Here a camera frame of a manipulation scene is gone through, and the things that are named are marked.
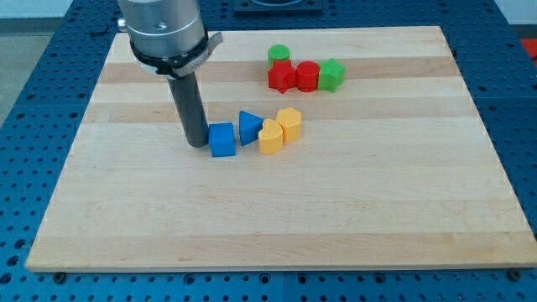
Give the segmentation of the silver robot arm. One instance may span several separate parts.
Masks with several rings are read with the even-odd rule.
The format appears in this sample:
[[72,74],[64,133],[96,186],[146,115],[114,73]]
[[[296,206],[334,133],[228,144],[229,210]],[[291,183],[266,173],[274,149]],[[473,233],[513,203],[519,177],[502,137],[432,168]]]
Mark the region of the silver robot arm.
[[118,26],[134,56],[155,75],[180,78],[201,67],[223,35],[208,34],[196,0],[119,0]]

